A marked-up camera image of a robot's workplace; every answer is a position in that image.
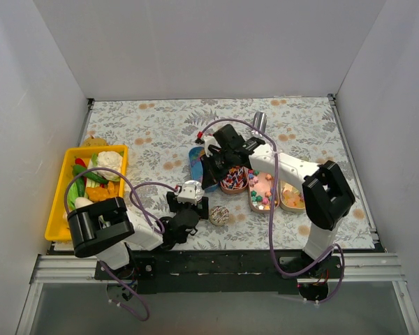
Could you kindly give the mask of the pink lollipop tray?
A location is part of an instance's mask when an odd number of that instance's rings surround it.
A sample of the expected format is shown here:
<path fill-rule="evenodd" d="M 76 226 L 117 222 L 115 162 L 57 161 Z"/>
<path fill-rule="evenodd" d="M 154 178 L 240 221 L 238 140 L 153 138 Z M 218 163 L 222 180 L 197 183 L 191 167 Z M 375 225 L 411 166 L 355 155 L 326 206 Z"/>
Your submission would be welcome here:
<path fill-rule="evenodd" d="M 225 194 L 234 195 L 247 189 L 248 178 L 244 167 L 232 167 L 224 179 L 219 182 L 221 190 Z"/>

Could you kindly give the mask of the blue candy tray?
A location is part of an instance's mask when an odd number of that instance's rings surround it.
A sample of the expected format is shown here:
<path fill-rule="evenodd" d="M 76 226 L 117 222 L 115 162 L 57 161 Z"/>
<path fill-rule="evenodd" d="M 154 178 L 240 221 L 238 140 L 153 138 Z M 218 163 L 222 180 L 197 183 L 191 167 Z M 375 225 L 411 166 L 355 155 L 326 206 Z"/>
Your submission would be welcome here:
<path fill-rule="evenodd" d="M 189 162 L 192 180 L 203 181 L 203 167 L 200 157 L 205 155 L 204 147 L 193 147 L 189 151 Z"/>

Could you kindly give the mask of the beige gummy candy tray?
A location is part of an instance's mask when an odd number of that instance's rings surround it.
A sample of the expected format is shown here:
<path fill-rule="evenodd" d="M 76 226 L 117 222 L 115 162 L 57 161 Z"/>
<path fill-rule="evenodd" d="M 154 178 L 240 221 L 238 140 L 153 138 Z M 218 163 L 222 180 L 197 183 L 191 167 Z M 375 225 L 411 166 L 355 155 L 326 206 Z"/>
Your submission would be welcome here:
<path fill-rule="evenodd" d="M 284 181 L 279 182 L 279 187 L 279 205 L 283 210 L 293 213 L 302 213 L 305 211 L 303 194 L 298 189 Z"/>

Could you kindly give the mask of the clear glass jar lid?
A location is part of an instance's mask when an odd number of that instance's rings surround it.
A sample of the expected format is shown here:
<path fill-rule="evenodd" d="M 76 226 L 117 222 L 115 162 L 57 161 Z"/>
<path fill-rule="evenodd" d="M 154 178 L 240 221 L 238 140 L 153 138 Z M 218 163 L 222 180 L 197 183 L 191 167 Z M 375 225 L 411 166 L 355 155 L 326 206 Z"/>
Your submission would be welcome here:
<path fill-rule="evenodd" d="M 193 197 L 196 201 L 199 201 L 205 194 L 202 184 L 196 180 L 185 181 L 182 190 L 189 193 L 186 195 L 187 198 Z"/>

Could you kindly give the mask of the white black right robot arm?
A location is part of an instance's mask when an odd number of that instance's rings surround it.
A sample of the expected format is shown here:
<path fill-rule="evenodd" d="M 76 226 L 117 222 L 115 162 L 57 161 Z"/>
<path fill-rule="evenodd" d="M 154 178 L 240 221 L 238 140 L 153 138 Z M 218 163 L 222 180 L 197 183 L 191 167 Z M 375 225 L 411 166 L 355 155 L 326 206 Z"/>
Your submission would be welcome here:
<path fill-rule="evenodd" d="M 209 188 L 226 178 L 229 170 L 240 166 L 265 172 L 274 179 L 272 196 L 281 194 L 279 182 L 295 187 L 303 196 L 304 208 L 311 221 L 303 252 L 301 274 L 318 277 L 328 268 L 326 257 L 339 245 L 335 237 L 340 222 L 355 203 L 355 196 L 336 162 L 307 162 L 277 149 L 274 140 L 256 129 L 245 140 L 233 128 L 235 119 L 225 119 L 225 126 L 208 135 L 198 133 L 196 143 L 205 148 L 200 159 L 203 167 L 202 187 Z"/>

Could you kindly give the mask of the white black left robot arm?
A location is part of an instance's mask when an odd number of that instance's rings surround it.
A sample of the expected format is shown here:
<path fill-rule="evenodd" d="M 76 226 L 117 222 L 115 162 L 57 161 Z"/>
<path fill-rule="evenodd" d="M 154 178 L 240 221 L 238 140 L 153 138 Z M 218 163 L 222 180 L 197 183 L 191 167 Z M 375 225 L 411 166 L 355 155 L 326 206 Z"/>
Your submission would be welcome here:
<path fill-rule="evenodd" d="M 197 233 L 199 220 L 209 218 L 206 196 L 194 201 L 169 192 L 167 201 L 175 215 L 162 218 L 165 227 L 162 234 L 153 231 L 145 220 L 128 210 L 121 197 L 73 210 L 67 220 L 75 257 L 95 256 L 106 263 L 117 278 L 129 278 L 135 269 L 130 250 L 169 251 Z"/>

